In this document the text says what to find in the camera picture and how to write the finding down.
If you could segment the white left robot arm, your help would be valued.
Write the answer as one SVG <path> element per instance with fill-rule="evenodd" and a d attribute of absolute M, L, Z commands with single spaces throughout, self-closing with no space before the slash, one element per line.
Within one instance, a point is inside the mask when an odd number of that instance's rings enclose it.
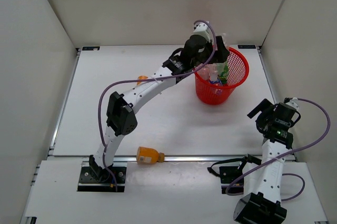
<path fill-rule="evenodd" d="M 98 108 L 98 128 L 101 145 L 96 154 L 89 158 L 92 176 L 100 183 L 116 182 L 112 173 L 115 153 L 124 138 L 137 126 L 137 112 L 152 98 L 178 84 L 189 73 L 205 63 L 223 63 L 229 56 L 222 36 L 210 42 L 201 35 L 192 35 L 184 47 L 172 55 L 150 78 L 122 94 L 110 94 L 107 106 L 106 128 L 102 127 L 101 107 Z"/>

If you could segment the orange juice bottle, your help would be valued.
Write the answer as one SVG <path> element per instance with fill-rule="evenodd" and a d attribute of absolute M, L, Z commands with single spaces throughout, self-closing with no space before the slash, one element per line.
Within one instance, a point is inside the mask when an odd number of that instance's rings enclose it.
<path fill-rule="evenodd" d="M 140 164 L 164 162 L 165 154 L 153 148 L 138 147 L 136 161 Z"/>
<path fill-rule="evenodd" d="M 140 85 L 141 83 L 142 83 L 142 80 L 144 80 L 144 79 L 148 79 L 148 77 L 147 76 L 144 76 L 144 75 L 141 75 L 141 76 L 139 76 L 138 78 L 137 78 L 137 85 Z"/>

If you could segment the large clear plastic bottle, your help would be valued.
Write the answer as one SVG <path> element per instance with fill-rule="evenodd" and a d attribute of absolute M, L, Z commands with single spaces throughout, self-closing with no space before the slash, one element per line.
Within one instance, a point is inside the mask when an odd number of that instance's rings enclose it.
<path fill-rule="evenodd" d="M 227 84 L 229 75 L 228 57 L 229 57 L 229 45 L 227 43 L 227 34 L 223 33 L 216 37 L 217 50 L 208 64 L 210 81 L 221 82 L 223 85 Z"/>

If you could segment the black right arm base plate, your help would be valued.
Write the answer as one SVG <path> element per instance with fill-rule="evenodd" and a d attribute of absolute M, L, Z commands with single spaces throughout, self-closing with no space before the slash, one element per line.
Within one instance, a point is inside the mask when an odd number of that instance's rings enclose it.
<path fill-rule="evenodd" d="M 210 174 L 220 178 L 222 194 L 226 194 L 228 185 L 237 177 L 243 174 L 243 168 L 247 164 L 260 165 L 262 160 L 252 155 L 245 155 L 242 158 L 232 158 L 213 163 L 207 167 Z"/>

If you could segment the blue label water bottle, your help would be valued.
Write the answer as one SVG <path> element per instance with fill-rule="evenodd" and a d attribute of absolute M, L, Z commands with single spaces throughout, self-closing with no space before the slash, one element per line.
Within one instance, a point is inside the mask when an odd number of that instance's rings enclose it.
<path fill-rule="evenodd" d="M 210 77 L 210 78 L 209 78 L 209 83 L 212 85 L 213 92 L 214 92 L 216 95 L 219 96 L 219 95 L 222 94 L 222 87 L 223 87 L 223 84 L 222 84 L 222 82 L 221 82 L 218 78 Z"/>

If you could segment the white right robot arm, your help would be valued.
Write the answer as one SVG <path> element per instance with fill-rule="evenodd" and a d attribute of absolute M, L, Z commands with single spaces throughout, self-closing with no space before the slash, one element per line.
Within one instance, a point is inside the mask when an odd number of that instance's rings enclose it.
<path fill-rule="evenodd" d="M 281 180 L 284 154 L 291 150 L 299 106 L 293 98 L 272 104 L 262 100 L 249 118 L 257 117 L 257 130 L 263 135 L 262 160 L 247 160 L 237 167 L 236 175 L 244 182 L 243 197 L 238 201 L 233 219 L 238 223 L 282 223 L 287 210 L 281 205 Z"/>

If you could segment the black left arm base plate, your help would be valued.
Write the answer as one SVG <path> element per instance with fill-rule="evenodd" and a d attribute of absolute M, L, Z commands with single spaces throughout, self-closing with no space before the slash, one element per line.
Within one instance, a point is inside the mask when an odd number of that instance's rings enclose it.
<path fill-rule="evenodd" d="M 117 187 L 113 176 L 104 171 L 101 178 L 98 178 L 89 164 L 81 167 L 77 184 L 79 192 L 124 192 L 126 183 L 126 164 L 110 167 L 116 178 Z"/>

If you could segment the green plastic soda bottle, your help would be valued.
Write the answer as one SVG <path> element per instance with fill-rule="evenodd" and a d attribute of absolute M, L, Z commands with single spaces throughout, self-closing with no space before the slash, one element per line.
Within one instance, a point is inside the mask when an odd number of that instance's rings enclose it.
<path fill-rule="evenodd" d="M 217 63 L 216 64 L 217 71 L 218 71 L 218 78 L 222 82 L 223 85 L 227 84 L 227 78 L 229 75 L 229 67 L 227 61 L 224 63 Z"/>

